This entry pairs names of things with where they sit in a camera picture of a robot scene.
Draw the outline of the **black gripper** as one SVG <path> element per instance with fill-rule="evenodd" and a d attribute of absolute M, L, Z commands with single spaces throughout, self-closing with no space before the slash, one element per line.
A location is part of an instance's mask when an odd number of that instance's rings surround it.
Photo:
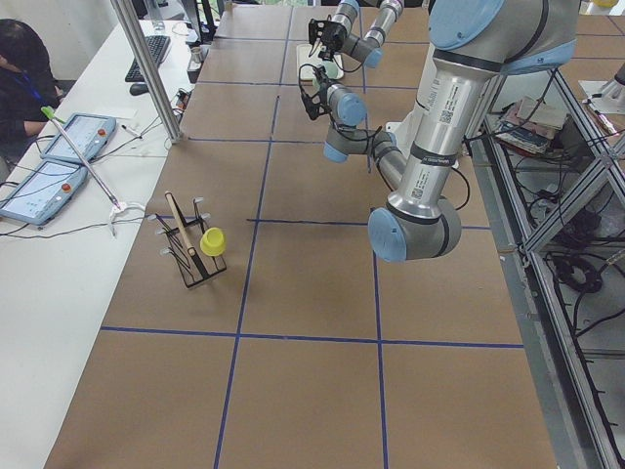
<path fill-rule="evenodd" d="M 318 56 L 323 61 L 332 62 L 334 55 L 343 47 L 346 39 L 346 30 L 338 22 L 321 21 L 318 23 L 318 39 L 322 45 L 322 50 Z"/>
<path fill-rule="evenodd" d="M 327 103 L 328 89 L 334 84 L 334 80 L 328 76 L 323 65 L 313 68 L 312 84 L 316 90 L 315 96 L 319 98 L 319 102 L 322 105 L 325 105 Z"/>

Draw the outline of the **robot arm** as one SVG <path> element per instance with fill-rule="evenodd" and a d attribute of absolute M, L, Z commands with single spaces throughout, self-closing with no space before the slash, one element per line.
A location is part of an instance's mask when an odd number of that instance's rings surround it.
<path fill-rule="evenodd" d="M 302 100 L 310 118 L 330 118 L 325 156 L 342 162 L 367 154 L 390 187 L 385 206 L 368 219 L 379 258 L 431 259 L 457 245 L 460 218 L 442 191 L 485 83 L 568 62 L 579 8 L 576 1 L 437 1 L 428 24 L 433 65 L 399 134 L 363 129 L 367 110 L 360 97 L 323 65 L 313 69 L 315 93 Z"/>
<path fill-rule="evenodd" d="M 340 1 L 336 11 L 326 20 L 310 20 L 309 42 L 320 45 L 318 54 L 322 61 L 332 62 L 337 54 L 345 54 L 364 67 L 375 68 L 383 57 L 382 46 L 393 25 L 404 10 L 404 2 L 382 1 L 377 16 L 363 36 L 353 33 L 360 5 L 357 1 Z"/>

